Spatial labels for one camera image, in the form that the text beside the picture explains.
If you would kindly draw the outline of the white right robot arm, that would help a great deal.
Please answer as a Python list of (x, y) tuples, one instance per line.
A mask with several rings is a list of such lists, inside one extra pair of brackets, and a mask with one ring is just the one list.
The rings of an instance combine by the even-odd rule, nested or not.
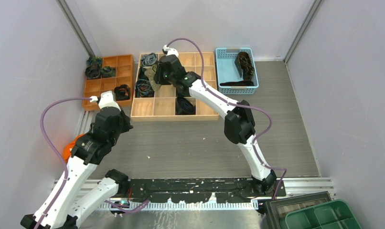
[(218, 92), (199, 74), (186, 71), (177, 55), (162, 56), (155, 80), (173, 85), (179, 94), (192, 97), (216, 111), (224, 120), (224, 135), (242, 151), (251, 170), (256, 192), (267, 196), (273, 191), (277, 175), (267, 163), (256, 139), (254, 109), (245, 100), (237, 101)]

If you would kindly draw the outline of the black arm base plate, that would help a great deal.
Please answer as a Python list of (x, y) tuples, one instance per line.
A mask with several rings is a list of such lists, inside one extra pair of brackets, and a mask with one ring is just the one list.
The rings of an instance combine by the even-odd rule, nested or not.
[(131, 179), (128, 189), (115, 194), (115, 198), (124, 198), (150, 203), (207, 203), (211, 197), (216, 203), (249, 203), (255, 198), (271, 198), (277, 192), (278, 197), (286, 195), (284, 183), (274, 186), (265, 193), (249, 177), (242, 178), (167, 178), (167, 179)]

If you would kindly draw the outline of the green floral patterned tie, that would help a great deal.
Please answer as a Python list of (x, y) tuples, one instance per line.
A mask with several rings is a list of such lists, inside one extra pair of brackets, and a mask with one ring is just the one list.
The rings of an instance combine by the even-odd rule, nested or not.
[(158, 92), (161, 88), (160, 84), (157, 84), (154, 80), (154, 77), (156, 75), (157, 71), (157, 64), (152, 65), (151, 67), (148, 67), (146, 71), (144, 72), (145, 76), (148, 78), (149, 83), (153, 89), (154, 92)]

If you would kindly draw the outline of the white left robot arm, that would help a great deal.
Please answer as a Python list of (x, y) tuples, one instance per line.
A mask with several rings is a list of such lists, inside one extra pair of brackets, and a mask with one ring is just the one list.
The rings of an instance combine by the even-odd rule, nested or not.
[(108, 171), (100, 183), (76, 199), (83, 184), (111, 152), (122, 133), (132, 129), (130, 118), (116, 102), (113, 91), (91, 96), (100, 108), (90, 130), (79, 137), (64, 162), (64, 172), (49, 197), (20, 224), (26, 229), (78, 229), (103, 202), (113, 196), (123, 197), (130, 190), (128, 176), (116, 169)]

